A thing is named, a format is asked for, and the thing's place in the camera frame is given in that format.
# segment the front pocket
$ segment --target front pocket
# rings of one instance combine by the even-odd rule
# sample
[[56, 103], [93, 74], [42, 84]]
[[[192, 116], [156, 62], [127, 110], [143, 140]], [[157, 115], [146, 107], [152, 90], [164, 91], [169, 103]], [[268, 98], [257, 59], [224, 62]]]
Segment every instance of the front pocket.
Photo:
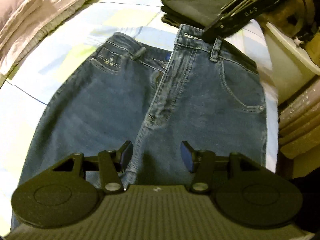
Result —
[[122, 56], [120, 54], [103, 47], [97, 57], [92, 57], [90, 60], [96, 67], [108, 73], [117, 74], [120, 70], [121, 58]]
[[222, 87], [245, 111], [262, 111], [264, 92], [259, 75], [234, 61], [218, 59]]

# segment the belt loop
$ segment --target belt loop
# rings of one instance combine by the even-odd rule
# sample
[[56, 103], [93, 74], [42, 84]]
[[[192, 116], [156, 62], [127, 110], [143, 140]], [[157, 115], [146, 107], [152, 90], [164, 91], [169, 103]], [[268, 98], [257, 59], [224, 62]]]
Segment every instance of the belt loop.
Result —
[[147, 51], [147, 49], [145, 47], [142, 47], [141, 49], [139, 49], [134, 55], [131, 55], [130, 58], [132, 60], [137, 60], [138, 58], [140, 58], [145, 52]]
[[218, 36], [214, 42], [212, 52], [211, 52], [211, 57], [210, 57], [210, 60], [213, 62], [218, 61], [218, 53], [221, 47], [221, 42], [222, 42], [221, 37]]

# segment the pink pillow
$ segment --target pink pillow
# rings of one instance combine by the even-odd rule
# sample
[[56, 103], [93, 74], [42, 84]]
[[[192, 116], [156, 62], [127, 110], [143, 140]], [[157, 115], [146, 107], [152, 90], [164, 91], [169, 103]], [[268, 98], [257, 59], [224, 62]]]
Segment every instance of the pink pillow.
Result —
[[0, 0], [0, 50], [42, 0]]

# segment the jeans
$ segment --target jeans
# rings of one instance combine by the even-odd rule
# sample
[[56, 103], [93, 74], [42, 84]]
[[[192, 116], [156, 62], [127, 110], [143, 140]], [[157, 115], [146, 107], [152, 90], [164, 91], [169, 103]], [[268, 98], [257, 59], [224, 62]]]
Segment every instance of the jeans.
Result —
[[[181, 25], [172, 53], [114, 33], [52, 97], [20, 184], [71, 153], [92, 156], [126, 140], [133, 156], [121, 176], [125, 187], [190, 183], [183, 140], [264, 165], [266, 109], [256, 65], [225, 40], [203, 42], [202, 32]], [[99, 187], [96, 172], [87, 180]]]

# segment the bed sheet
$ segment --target bed sheet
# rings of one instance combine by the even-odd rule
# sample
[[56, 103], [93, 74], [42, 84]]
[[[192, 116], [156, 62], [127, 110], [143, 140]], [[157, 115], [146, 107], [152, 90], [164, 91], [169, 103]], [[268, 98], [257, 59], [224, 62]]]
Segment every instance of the bed sheet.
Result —
[[[37, 123], [60, 85], [114, 32], [172, 50], [177, 28], [161, 22], [160, 0], [92, 0], [39, 43], [0, 89], [0, 235], [9, 231], [10, 198]], [[251, 21], [227, 39], [252, 58], [260, 72], [272, 65], [260, 26]], [[262, 80], [267, 103], [266, 166], [274, 171], [278, 149], [277, 97]]]

